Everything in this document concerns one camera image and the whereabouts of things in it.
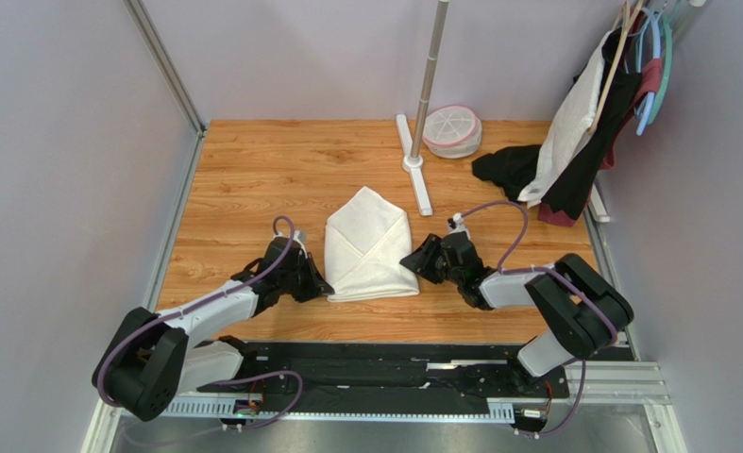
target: wooden platform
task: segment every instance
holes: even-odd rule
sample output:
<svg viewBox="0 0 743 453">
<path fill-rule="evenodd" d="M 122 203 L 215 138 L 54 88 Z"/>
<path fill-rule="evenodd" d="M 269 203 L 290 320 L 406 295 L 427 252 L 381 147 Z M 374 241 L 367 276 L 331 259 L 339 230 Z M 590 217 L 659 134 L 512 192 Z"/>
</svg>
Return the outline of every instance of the wooden platform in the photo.
<svg viewBox="0 0 743 453">
<path fill-rule="evenodd" d="M 291 217 L 307 233 L 307 248 L 324 271 L 327 217 L 362 186 L 408 212 L 414 246 L 447 232 L 454 212 L 503 199 L 499 188 L 471 174 L 483 153 L 540 143 L 547 123 L 486 122 L 477 155 L 438 159 L 424 152 L 425 177 L 435 214 L 421 217 L 396 125 L 390 121 L 224 122 L 211 124 L 172 261 L 160 295 L 167 309 L 216 289 L 260 257 L 272 238 L 271 221 Z M 594 264 L 583 222 L 573 228 L 535 221 L 506 267 L 547 263 L 575 252 Z M 485 263 L 496 265 L 521 228 L 521 215 L 494 207 L 469 217 L 472 239 Z M 546 325 L 534 308 L 469 308 L 451 284 L 420 280 L 415 297 L 298 304 L 284 296 L 271 310 L 227 328 L 244 340 L 341 342 L 521 343 Z"/>
</svg>

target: white wall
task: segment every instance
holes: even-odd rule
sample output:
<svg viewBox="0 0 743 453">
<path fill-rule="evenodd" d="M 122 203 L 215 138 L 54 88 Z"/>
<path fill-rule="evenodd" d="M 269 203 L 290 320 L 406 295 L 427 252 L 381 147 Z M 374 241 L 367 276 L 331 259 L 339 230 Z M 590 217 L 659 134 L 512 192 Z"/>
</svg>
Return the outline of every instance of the white wall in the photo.
<svg viewBox="0 0 743 453">
<path fill-rule="evenodd" d="M 601 178 L 605 228 L 692 452 L 743 451 L 743 2 L 706 5 L 656 124 Z"/>
<path fill-rule="evenodd" d="M 548 120 L 621 0 L 454 0 L 432 105 Z M 145 0 L 205 121 L 415 113 L 437 0 Z"/>
<path fill-rule="evenodd" d="M 122 2 L 0 2 L 0 452 L 76 452 L 194 134 Z"/>
</svg>

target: metal pole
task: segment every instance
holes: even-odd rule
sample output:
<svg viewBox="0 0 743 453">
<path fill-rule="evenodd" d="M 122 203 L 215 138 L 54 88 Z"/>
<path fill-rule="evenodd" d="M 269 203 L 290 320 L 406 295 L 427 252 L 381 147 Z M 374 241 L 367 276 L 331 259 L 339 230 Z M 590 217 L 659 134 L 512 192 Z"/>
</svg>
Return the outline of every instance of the metal pole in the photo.
<svg viewBox="0 0 743 453">
<path fill-rule="evenodd" d="M 427 55 L 427 69 L 424 70 L 424 83 L 421 85 L 421 98 L 418 100 L 418 114 L 415 117 L 415 133 L 413 146 L 410 148 L 410 159 L 418 159 L 421 148 L 421 136 L 424 134 L 424 122 L 427 120 L 427 107 L 430 106 L 432 80 L 435 78 L 435 65 L 438 63 L 438 49 L 441 47 L 441 37 L 444 35 L 444 22 L 447 20 L 449 0 L 438 0 L 438 10 L 435 12 L 435 24 L 432 26 L 432 41 L 430 53 Z"/>
</svg>

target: hanging clothes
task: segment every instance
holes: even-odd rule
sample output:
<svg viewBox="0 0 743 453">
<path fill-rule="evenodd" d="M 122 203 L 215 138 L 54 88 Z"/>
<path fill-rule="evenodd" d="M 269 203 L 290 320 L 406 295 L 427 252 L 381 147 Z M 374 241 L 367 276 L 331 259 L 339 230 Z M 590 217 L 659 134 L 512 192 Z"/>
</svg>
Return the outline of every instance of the hanging clothes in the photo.
<svg viewBox="0 0 743 453">
<path fill-rule="evenodd" d="M 636 97 L 633 100 L 633 107 L 637 108 L 642 104 L 642 100 L 649 92 L 659 92 L 662 86 L 662 66 L 664 63 L 661 59 L 652 59 L 642 69 L 642 85 L 639 86 L 639 91 L 636 93 Z M 625 126 L 633 118 L 633 109 L 628 111 L 625 115 L 625 119 L 622 122 L 622 126 L 619 128 L 622 131 Z M 616 155 L 614 152 L 614 145 L 612 144 L 611 149 L 608 150 L 606 157 L 603 159 L 603 164 L 600 166 L 601 170 L 611 170 L 616 166 Z"/>
<path fill-rule="evenodd" d="M 519 201 L 535 206 L 547 193 L 572 159 L 589 142 L 586 132 L 597 115 L 605 62 L 600 51 L 610 37 L 619 39 L 619 32 L 603 36 L 597 50 L 592 54 L 578 81 L 566 95 L 558 108 L 547 139 L 539 150 L 535 178 L 519 194 Z"/>
<path fill-rule="evenodd" d="M 611 57 L 607 57 L 609 64 L 618 64 L 619 59 L 617 62 L 613 60 L 615 52 L 616 40 L 607 40 L 603 55 Z M 542 197 L 542 203 L 547 207 L 539 210 L 539 220 L 569 226 L 581 217 L 603 159 L 612 149 L 626 115 L 633 114 L 632 108 L 642 81 L 641 74 L 626 74 L 617 67 L 597 131 Z"/>
<path fill-rule="evenodd" d="M 604 71 L 610 70 L 614 64 L 618 43 L 617 31 L 606 39 L 600 49 Z M 605 156 L 613 150 L 623 122 L 633 116 L 631 108 L 634 102 L 641 100 L 639 89 L 643 81 L 640 74 L 626 74 L 617 69 L 597 130 L 542 197 L 539 220 L 565 227 L 575 224 L 588 201 L 598 169 L 604 163 Z M 535 179 L 540 149 L 541 146 L 537 144 L 500 149 L 494 154 L 475 159 L 472 174 L 481 180 L 493 182 L 503 189 L 509 200 L 518 201 L 519 194 L 528 184 L 526 181 Z"/>
</svg>

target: white garment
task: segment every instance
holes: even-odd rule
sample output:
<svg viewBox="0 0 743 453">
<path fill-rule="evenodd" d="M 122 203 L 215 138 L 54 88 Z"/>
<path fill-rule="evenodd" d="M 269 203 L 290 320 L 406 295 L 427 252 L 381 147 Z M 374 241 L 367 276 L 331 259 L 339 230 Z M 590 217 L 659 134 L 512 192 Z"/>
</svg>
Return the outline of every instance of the white garment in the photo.
<svg viewBox="0 0 743 453">
<path fill-rule="evenodd" d="M 536 178 L 519 194 L 519 201 L 527 201 L 528 207 L 541 203 L 541 198 L 572 158 L 589 143 L 591 136 L 586 130 L 594 123 L 598 111 L 600 83 L 605 67 L 602 46 L 609 35 L 611 32 L 606 33 L 600 41 L 586 68 L 552 119 L 547 139 L 539 150 Z"/>
<path fill-rule="evenodd" d="M 418 294 L 415 274 L 399 264 L 413 251 L 404 210 L 363 187 L 327 219 L 324 261 L 329 302 Z"/>
</svg>

